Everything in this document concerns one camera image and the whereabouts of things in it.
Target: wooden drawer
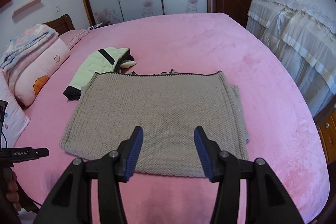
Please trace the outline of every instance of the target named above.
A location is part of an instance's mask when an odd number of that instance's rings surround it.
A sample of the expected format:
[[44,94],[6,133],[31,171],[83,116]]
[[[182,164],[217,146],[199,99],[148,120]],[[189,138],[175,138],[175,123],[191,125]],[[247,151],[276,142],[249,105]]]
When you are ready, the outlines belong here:
[[320,137],[328,163],[336,160],[336,126],[333,116],[336,118],[336,113],[320,127]]

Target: finger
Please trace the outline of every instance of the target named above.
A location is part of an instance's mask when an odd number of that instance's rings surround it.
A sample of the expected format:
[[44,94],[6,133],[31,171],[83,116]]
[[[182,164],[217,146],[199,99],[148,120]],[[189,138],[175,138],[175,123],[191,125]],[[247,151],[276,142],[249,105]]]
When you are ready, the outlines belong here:
[[14,202],[13,206],[14,206],[15,210],[17,210],[17,211],[21,211],[21,209],[22,209],[21,204],[18,203],[18,202]]
[[10,181],[7,184],[8,191],[10,192],[16,192],[18,190],[17,184],[15,181]]
[[13,181],[17,181],[17,175],[15,174],[15,172],[12,172],[12,180]]
[[8,192],[6,194],[6,198],[10,202],[19,202],[19,200],[20,200],[19,194],[17,192]]

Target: wooden headboard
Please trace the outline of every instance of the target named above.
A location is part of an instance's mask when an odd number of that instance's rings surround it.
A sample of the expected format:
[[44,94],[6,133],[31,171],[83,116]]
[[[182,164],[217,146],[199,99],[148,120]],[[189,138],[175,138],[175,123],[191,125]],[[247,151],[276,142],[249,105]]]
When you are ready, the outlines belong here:
[[74,30],[75,27],[71,21],[71,18],[68,14],[65,14],[58,19],[53,21],[45,22],[43,24],[48,25],[50,28],[53,28],[58,32],[58,35],[64,34],[67,31]]

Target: white wall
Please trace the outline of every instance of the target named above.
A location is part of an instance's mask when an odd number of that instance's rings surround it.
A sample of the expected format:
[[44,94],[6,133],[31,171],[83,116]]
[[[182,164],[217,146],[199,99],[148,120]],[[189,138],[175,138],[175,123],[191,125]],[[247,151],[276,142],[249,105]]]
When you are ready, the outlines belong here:
[[13,11],[30,0],[12,0],[0,8],[0,52],[26,28],[36,23],[54,20],[64,14],[69,14],[76,29],[86,29],[89,22],[82,0],[42,0],[21,14],[12,18]]

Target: pink pillow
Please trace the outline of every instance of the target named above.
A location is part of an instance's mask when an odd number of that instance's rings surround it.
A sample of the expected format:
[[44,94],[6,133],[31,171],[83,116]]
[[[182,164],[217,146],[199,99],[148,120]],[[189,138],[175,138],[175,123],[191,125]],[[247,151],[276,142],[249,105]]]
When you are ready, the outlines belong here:
[[64,34],[61,34],[59,37],[68,46],[69,49],[72,49],[86,34],[88,30],[71,30],[67,31]]
[[14,87],[16,99],[30,106],[41,88],[69,56],[70,49],[61,39],[57,39],[20,74]]

